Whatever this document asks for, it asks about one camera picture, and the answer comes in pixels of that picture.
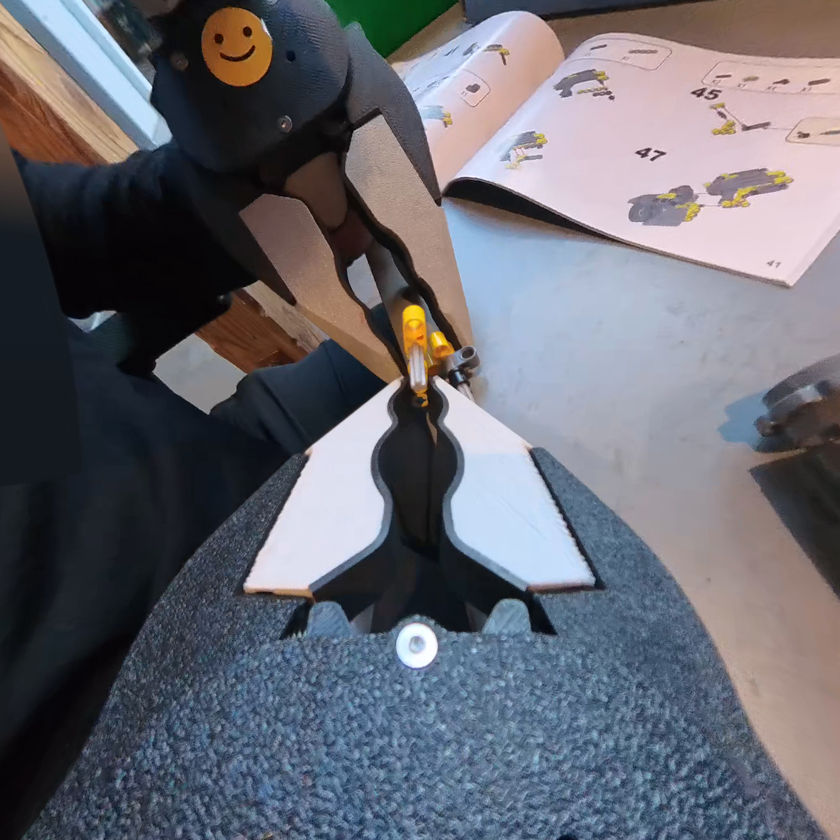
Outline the person's left hand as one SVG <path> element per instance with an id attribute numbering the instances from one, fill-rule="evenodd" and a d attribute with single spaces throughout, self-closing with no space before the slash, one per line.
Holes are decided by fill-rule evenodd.
<path id="1" fill-rule="evenodd" d="M 324 152 L 289 174 L 283 193 L 307 205 L 345 265 L 365 255 L 373 236 L 350 204 L 337 153 Z"/>

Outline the green storage bin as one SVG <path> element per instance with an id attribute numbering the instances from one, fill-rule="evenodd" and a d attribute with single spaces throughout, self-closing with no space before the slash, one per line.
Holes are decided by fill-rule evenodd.
<path id="1" fill-rule="evenodd" d="M 457 1 L 328 1 L 341 25 L 358 23 L 373 48 L 384 58 L 403 47 L 412 37 Z"/>

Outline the person's left forearm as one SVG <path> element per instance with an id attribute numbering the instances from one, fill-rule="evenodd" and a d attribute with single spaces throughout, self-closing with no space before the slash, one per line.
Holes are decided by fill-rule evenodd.
<path id="1" fill-rule="evenodd" d="M 15 149 L 59 309 L 70 319 L 111 311 L 175 342 L 209 322 L 216 301 L 256 281 L 217 240 L 186 190 L 173 143 L 116 164 L 33 161 Z"/>

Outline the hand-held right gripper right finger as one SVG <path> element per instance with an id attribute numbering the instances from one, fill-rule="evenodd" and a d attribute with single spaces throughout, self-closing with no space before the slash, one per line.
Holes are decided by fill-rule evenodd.
<path id="1" fill-rule="evenodd" d="M 442 513 L 456 551 L 520 592 L 595 587 L 531 445 L 445 381 L 432 385 L 442 402 L 439 439 L 455 457 Z"/>

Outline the grey yellow axle subassembly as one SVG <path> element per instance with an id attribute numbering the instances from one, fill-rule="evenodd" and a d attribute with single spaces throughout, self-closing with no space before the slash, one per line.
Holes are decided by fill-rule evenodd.
<path id="1" fill-rule="evenodd" d="M 470 379 L 480 367 L 480 358 L 474 346 L 455 350 L 442 332 L 435 331 L 428 336 L 427 358 L 433 375 L 446 380 L 471 402 L 475 401 Z"/>

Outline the grey desk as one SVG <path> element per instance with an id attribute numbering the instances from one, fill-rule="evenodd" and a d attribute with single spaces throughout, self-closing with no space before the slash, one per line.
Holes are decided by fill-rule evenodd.
<path id="1" fill-rule="evenodd" d="M 444 200 L 483 407 L 548 449 L 667 565 L 754 730 L 839 826 L 839 605 L 788 453 L 754 419 L 838 352 L 838 237 L 792 289 L 640 251 L 482 185 Z"/>

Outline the instruction booklet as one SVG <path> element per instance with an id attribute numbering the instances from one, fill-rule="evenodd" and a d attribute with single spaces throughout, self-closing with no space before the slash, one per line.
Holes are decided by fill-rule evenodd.
<path id="1" fill-rule="evenodd" d="M 443 193 L 488 186 L 642 249 L 792 287 L 839 227 L 838 58 L 607 33 L 565 53 L 510 11 L 393 68 Z"/>

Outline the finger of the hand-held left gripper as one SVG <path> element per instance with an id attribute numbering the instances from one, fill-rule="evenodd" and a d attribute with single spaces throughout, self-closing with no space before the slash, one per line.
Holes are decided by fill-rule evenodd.
<path id="1" fill-rule="evenodd" d="M 403 306 L 421 302 L 455 347 L 474 342 L 444 209 L 428 191 L 385 116 L 352 133 L 344 176 L 371 224 L 367 252 L 377 290 L 399 332 Z"/>
<path id="2" fill-rule="evenodd" d="M 239 217 L 294 298 L 297 310 L 384 382 L 402 376 L 352 293 L 347 272 L 300 199 L 264 194 Z"/>

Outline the person's grey trouser leg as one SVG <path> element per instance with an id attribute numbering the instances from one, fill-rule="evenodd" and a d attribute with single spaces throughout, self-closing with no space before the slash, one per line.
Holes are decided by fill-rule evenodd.
<path id="1" fill-rule="evenodd" d="M 328 340 L 298 362 L 247 374 L 209 414 L 288 459 L 304 453 L 388 383 Z"/>

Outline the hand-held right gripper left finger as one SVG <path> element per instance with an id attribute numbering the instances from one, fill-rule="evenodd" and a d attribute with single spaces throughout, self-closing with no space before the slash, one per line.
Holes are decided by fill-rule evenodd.
<path id="1" fill-rule="evenodd" d="M 325 599 L 322 591 L 382 544 L 390 501 L 374 461 L 395 427 L 392 400 L 404 384 L 394 380 L 306 451 L 244 593 Z"/>

